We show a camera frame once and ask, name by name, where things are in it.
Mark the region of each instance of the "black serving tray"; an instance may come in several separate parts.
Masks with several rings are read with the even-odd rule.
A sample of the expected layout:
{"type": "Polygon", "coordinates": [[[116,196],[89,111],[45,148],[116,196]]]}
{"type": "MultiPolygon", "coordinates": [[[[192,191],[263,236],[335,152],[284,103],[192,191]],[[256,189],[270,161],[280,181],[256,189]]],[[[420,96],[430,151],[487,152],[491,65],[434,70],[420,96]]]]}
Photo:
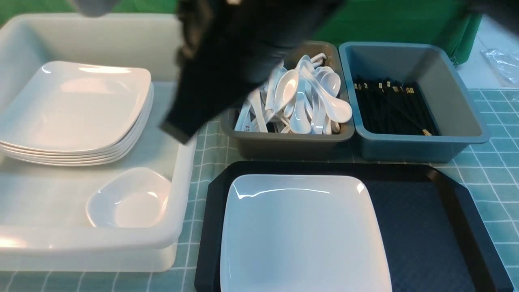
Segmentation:
{"type": "Polygon", "coordinates": [[[221,291],[227,195],[234,179],[247,174],[345,175],[362,180],[375,208],[393,292],[513,291],[469,191],[430,166],[236,162],[209,184],[197,292],[221,291]]]}

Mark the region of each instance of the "spoon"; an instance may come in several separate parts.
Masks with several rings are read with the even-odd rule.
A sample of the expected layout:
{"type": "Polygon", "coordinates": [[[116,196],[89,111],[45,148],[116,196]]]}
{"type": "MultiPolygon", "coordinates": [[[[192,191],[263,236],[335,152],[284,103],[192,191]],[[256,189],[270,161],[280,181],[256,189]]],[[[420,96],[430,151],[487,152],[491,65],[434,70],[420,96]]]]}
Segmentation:
{"type": "Polygon", "coordinates": [[[332,132],[334,132],[334,133],[340,132],[340,124],[336,121],[332,121],[332,132]]]}
{"type": "Polygon", "coordinates": [[[292,114],[294,113],[294,108],[295,108],[295,98],[293,98],[285,106],[285,109],[283,110],[283,116],[286,117],[286,118],[290,118],[292,116],[292,114]]]}
{"type": "Polygon", "coordinates": [[[297,65],[295,66],[296,70],[297,70],[298,68],[300,68],[300,66],[301,66],[301,62],[303,62],[303,61],[307,61],[307,62],[309,62],[310,64],[312,63],[312,59],[310,59],[310,57],[309,57],[308,55],[303,55],[303,56],[301,57],[301,59],[299,59],[299,61],[297,62],[297,65]]]}
{"type": "Polygon", "coordinates": [[[325,84],[326,89],[322,86],[312,73],[303,68],[301,70],[303,77],[310,82],[311,86],[316,90],[319,99],[323,101],[326,108],[326,114],[332,121],[345,123],[351,119],[352,110],[349,103],[342,99],[335,98],[340,90],[340,77],[335,72],[325,74],[321,82],[325,84]]]}
{"type": "Polygon", "coordinates": [[[294,114],[290,118],[290,129],[296,134],[308,134],[312,131],[305,113],[305,99],[303,92],[296,94],[294,114]]]}
{"type": "Polygon", "coordinates": [[[259,131],[267,133],[268,129],[267,124],[265,123],[265,119],[263,117],[261,95],[259,89],[256,89],[249,94],[249,102],[251,103],[252,109],[254,110],[254,114],[256,115],[259,131]]]}
{"type": "Polygon", "coordinates": [[[317,63],[318,61],[323,61],[323,60],[326,60],[326,54],[325,53],[319,53],[315,56],[313,56],[311,59],[310,59],[310,63],[317,63]]]}
{"type": "Polygon", "coordinates": [[[276,94],[274,95],[273,112],[269,115],[269,122],[278,112],[280,112],[294,97],[299,84],[299,73],[295,70],[288,70],[279,79],[276,94]]]}
{"type": "Polygon", "coordinates": [[[315,117],[315,119],[312,121],[312,134],[320,135],[323,133],[324,120],[326,119],[326,109],[324,107],[322,98],[318,98],[318,100],[319,109],[317,111],[317,117],[315,117]]]}
{"type": "Polygon", "coordinates": [[[314,74],[314,72],[315,72],[315,69],[312,66],[312,63],[310,63],[310,61],[308,61],[306,59],[301,58],[301,60],[299,60],[299,62],[297,63],[296,70],[301,71],[303,68],[306,68],[312,74],[314,74]]]}
{"type": "MultiPolygon", "coordinates": [[[[321,82],[321,79],[323,78],[323,76],[325,74],[326,74],[326,72],[324,72],[324,71],[318,72],[316,74],[317,82],[321,82]]],[[[312,98],[312,108],[313,108],[312,117],[310,118],[311,119],[310,125],[312,126],[312,132],[314,134],[321,134],[322,127],[324,124],[324,118],[326,117],[326,110],[324,109],[324,105],[322,104],[322,102],[319,100],[319,96],[318,96],[317,92],[312,87],[310,87],[310,96],[312,98]]]]}
{"type": "Polygon", "coordinates": [[[245,122],[243,123],[243,128],[241,129],[244,132],[251,132],[251,112],[247,111],[247,115],[245,118],[245,122]]]}
{"type": "Polygon", "coordinates": [[[335,72],[333,71],[332,67],[330,66],[324,66],[324,67],[321,67],[321,71],[324,71],[324,72],[335,72]]]}
{"type": "Polygon", "coordinates": [[[238,115],[238,120],[236,121],[236,125],[234,126],[234,131],[243,131],[243,123],[245,123],[245,119],[247,117],[247,113],[251,110],[251,104],[248,100],[243,102],[241,106],[240,114],[238,115]]]}
{"type": "Polygon", "coordinates": [[[332,134],[332,123],[331,123],[330,118],[328,116],[326,116],[324,118],[323,134],[326,134],[326,135],[331,135],[332,134]]]}
{"type": "Polygon", "coordinates": [[[286,69],[283,67],[283,62],[281,62],[270,74],[270,78],[268,80],[267,87],[267,97],[265,100],[265,112],[273,111],[272,107],[274,106],[274,95],[276,94],[276,87],[278,86],[279,79],[286,72],[286,69]]]}

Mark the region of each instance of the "teal checkered tablecloth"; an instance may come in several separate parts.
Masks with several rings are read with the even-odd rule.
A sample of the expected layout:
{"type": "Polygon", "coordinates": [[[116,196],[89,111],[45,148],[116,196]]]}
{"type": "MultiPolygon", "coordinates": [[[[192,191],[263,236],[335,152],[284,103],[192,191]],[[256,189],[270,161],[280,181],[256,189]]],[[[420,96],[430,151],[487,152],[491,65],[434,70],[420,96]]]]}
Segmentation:
{"type": "MultiPolygon", "coordinates": [[[[519,287],[519,91],[470,92],[491,129],[491,140],[470,146],[450,163],[431,165],[470,190],[510,278],[519,287]]],[[[205,125],[197,137],[184,226],[170,270],[0,272],[0,292],[194,292],[207,187],[229,164],[240,160],[236,145],[220,131],[218,122],[205,125]]],[[[367,163],[349,143],[335,149],[329,161],[367,163]]]]}

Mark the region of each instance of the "green backdrop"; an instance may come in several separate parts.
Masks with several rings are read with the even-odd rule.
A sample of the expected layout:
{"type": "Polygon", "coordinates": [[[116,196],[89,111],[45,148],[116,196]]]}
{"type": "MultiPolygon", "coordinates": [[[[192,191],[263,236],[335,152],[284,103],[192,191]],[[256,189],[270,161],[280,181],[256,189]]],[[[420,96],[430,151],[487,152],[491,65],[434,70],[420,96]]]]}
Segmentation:
{"type": "MultiPolygon", "coordinates": [[[[460,64],[469,57],[481,20],[480,15],[457,19],[461,5],[457,0],[350,0],[312,39],[335,45],[348,41],[434,44],[460,64]],[[448,35],[440,35],[446,30],[448,35]]],[[[175,6],[176,0],[121,0],[114,12],[172,13],[175,6]]],[[[1,0],[0,25],[23,13],[72,11],[66,0],[1,0]]]]}

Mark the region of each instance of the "plastic bag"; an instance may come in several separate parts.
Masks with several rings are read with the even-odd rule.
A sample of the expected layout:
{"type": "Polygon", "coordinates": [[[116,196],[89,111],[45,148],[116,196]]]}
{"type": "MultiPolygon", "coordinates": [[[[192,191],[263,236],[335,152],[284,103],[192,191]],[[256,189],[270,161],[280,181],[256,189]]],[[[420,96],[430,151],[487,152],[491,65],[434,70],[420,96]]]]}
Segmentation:
{"type": "Polygon", "coordinates": [[[492,69],[511,85],[519,87],[519,52],[506,52],[499,49],[482,50],[483,57],[492,69]]]}

